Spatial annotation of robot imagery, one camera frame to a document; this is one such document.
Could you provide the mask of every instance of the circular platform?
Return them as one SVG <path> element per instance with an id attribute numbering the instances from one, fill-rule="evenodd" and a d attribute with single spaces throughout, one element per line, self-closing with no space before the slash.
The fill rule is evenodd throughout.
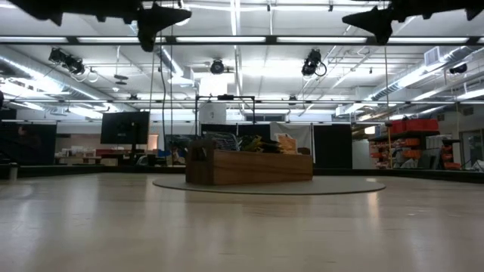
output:
<path id="1" fill-rule="evenodd" d="M 365 177 L 314 177 L 312 181 L 243 184 L 243 185 L 197 185 L 185 183 L 184 175 L 165 175 L 153 181 L 154 185 L 176 189 L 210 193 L 244 193 L 262 195 L 326 195 L 341 193 L 368 193 L 385 189 L 385 185 L 367 181 Z"/>

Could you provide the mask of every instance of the black curtain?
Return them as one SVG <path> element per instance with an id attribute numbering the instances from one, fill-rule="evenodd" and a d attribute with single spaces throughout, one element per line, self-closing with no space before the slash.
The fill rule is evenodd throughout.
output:
<path id="1" fill-rule="evenodd" d="M 0 124 L 0 153 L 20 165 L 54 164 L 57 125 Z"/>
<path id="2" fill-rule="evenodd" d="M 350 125 L 315 125 L 316 168 L 352 169 Z"/>
<path id="3" fill-rule="evenodd" d="M 237 134 L 237 126 L 236 125 L 213 125 L 213 124 L 202 124 L 201 126 L 202 135 L 204 132 L 227 132 L 232 133 L 233 135 Z"/>
<path id="4" fill-rule="evenodd" d="M 238 136 L 258 135 L 263 140 L 271 140 L 271 126 L 270 125 L 239 125 Z"/>

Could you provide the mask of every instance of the wooden crate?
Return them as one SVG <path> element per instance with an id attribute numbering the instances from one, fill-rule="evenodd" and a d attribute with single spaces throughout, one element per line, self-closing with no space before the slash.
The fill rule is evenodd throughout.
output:
<path id="1" fill-rule="evenodd" d="M 254 184 L 312 180 L 312 157 L 215 150 L 211 140 L 191 143 L 186 182 L 192 184 Z"/>

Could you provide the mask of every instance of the computer monitor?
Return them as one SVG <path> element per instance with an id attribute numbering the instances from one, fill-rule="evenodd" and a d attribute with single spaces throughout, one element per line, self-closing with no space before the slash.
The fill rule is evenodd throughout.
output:
<path id="1" fill-rule="evenodd" d="M 147 144 L 149 112 L 104 113 L 101 144 Z"/>

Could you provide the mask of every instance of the wooden floor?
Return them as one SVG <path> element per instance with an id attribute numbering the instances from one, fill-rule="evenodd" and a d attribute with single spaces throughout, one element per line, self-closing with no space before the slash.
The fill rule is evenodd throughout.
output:
<path id="1" fill-rule="evenodd" d="M 101 174 L 0 184 L 0 271 L 484 267 L 484 186 L 375 178 L 370 181 L 387 188 L 252 196 L 163 189 L 152 185 L 157 177 Z"/>

